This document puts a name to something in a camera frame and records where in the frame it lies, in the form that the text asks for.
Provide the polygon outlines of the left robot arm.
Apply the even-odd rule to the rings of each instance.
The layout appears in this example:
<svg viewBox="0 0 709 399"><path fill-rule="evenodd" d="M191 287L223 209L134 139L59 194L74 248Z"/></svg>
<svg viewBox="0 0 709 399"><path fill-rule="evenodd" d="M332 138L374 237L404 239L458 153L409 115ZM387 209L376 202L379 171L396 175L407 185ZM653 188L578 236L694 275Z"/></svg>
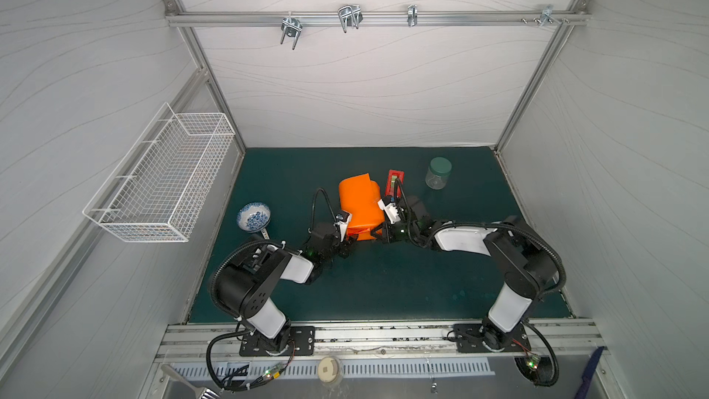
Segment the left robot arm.
<svg viewBox="0 0 709 399"><path fill-rule="evenodd" d="M359 237L340 223L319 223L301 249L291 249L285 242L252 238L212 275L212 303L244 323L249 332L275 347L284 347L291 321L271 299L275 288L282 281L305 286L315 283L334 258L349 257Z"/></svg>

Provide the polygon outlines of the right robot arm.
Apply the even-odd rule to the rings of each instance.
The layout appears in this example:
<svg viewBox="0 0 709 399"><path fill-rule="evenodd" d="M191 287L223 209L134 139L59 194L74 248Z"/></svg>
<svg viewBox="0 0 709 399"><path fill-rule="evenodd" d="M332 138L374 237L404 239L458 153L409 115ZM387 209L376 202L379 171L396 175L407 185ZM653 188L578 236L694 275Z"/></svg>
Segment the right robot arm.
<svg viewBox="0 0 709 399"><path fill-rule="evenodd" d="M476 338L492 352L502 351L513 332L546 296L567 282L559 253L520 216L497 223L435 221L404 196L377 202L385 220L371 235L385 243L407 241L422 249L467 252L489 257L502 274L503 286Z"/></svg>

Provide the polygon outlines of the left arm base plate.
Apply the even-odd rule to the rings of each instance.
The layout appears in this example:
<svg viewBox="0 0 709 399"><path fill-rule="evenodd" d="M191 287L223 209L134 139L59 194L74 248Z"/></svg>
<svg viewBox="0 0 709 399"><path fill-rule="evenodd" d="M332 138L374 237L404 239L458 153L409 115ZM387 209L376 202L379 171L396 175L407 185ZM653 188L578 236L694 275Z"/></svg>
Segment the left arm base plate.
<svg viewBox="0 0 709 399"><path fill-rule="evenodd" d="M312 356L314 345L314 327L293 326L286 323L273 338L268 338L261 332L247 334L242 341L239 354L242 357Z"/></svg>

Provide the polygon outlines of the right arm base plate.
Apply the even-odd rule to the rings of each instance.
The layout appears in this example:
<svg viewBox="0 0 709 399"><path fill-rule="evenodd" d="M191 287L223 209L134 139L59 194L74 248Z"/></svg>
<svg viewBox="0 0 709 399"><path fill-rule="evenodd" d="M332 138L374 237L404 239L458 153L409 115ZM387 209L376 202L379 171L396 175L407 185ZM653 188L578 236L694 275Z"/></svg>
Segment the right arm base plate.
<svg viewBox="0 0 709 399"><path fill-rule="evenodd" d="M511 332L502 332L491 323L456 323L445 336L462 354L527 353L531 345L524 326L518 324Z"/></svg>

